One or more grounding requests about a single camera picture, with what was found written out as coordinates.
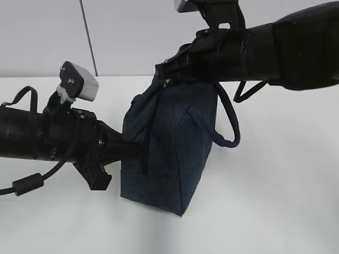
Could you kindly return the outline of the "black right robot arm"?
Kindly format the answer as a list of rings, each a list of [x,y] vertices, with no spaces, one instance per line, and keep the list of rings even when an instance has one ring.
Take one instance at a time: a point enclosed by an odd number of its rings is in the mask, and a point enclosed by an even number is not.
[[[247,28],[238,1],[176,1],[200,12],[208,27],[156,65],[160,79],[260,80],[291,90],[338,84],[338,2]]]

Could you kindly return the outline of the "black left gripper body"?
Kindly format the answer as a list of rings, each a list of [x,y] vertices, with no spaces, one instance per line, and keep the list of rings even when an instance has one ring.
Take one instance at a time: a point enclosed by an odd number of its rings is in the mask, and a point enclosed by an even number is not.
[[[87,182],[92,191],[105,191],[112,179],[103,167],[99,145],[102,138],[97,130],[103,128],[103,123],[96,120],[91,112],[88,116],[85,111],[70,109],[64,117],[71,117],[70,138],[59,139],[59,147],[54,147],[51,155],[60,155],[58,163],[47,173],[33,175],[33,189],[44,186],[44,182],[52,177],[66,162],[72,162],[80,175]]]

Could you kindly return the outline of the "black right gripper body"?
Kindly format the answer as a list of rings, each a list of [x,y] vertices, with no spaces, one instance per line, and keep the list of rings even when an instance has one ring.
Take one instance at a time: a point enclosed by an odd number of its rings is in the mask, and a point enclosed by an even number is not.
[[[176,55],[155,66],[159,80],[221,81],[219,49],[227,29],[203,29],[191,43],[180,46]]]

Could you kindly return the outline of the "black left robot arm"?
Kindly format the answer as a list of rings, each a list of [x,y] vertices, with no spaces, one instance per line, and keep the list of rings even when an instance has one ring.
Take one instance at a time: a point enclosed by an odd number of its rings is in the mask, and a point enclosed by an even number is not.
[[[58,116],[30,113],[10,107],[1,108],[1,157],[55,161],[47,173],[35,173],[1,189],[1,195],[21,196],[44,186],[65,163],[70,162],[87,182],[90,190],[104,191],[112,176],[104,167],[140,155],[141,147],[125,141],[121,133],[90,111],[72,108]]]

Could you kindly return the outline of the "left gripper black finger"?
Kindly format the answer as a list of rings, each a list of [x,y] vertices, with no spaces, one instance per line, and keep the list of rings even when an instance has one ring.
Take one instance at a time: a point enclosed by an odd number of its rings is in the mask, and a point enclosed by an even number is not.
[[[102,140],[99,148],[102,164],[137,158],[141,154],[140,145],[124,140],[120,132],[112,129],[103,121],[99,122],[99,136]]]

